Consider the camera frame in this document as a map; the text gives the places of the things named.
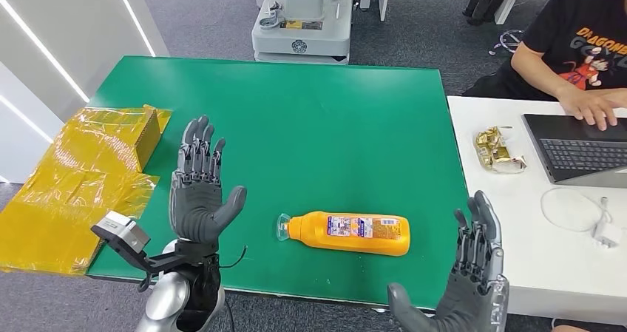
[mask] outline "green table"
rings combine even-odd
[[[453,209],[467,191],[438,70],[125,57],[89,106],[174,110],[145,173],[160,175],[139,224],[148,254],[174,239],[168,192],[187,122],[207,114],[224,137],[223,185],[248,188],[220,238],[234,290],[387,303],[400,282],[417,305],[437,303],[455,256]],[[309,211],[397,214],[410,221],[403,257],[280,242],[277,217]],[[140,279],[105,247],[88,275]]]

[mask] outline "laptop keyboard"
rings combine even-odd
[[[627,143],[540,139],[556,169],[605,171],[627,166]]]

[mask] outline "floor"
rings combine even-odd
[[[381,23],[378,4],[357,11],[351,63],[439,68],[445,92],[456,95],[507,55],[488,54],[500,32],[524,29],[546,0],[518,0],[506,25],[469,26],[461,16],[466,0],[390,0]],[[172,55],[253,58],[250,29],[254,0],[146,0]],[[0,209],[19,185],[0,184]],[[0,273],[3,332],[132,331],[149,293],[134,285],[34,273]],[[236,331],[399,331],[388,312],[345,305],[229,294]],[[550,319],[510,315],[507,332],[548,332]],[[212,331],[229,331],[226,315]],[[624,332],[619,326],[585,324],[594,332]]]

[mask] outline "yellow plastic bag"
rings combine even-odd
[[[171,112],[85,108],[0,213],[0,267],[84,274],[109,210],[139,218],[158,177],[140,173]]]

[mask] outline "orange bottle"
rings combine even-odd
[[[312,211],[300,217],[281,214],[277,238],[291,238],[310,247],[402,256],[410,248],[406,218],[379,214]]]

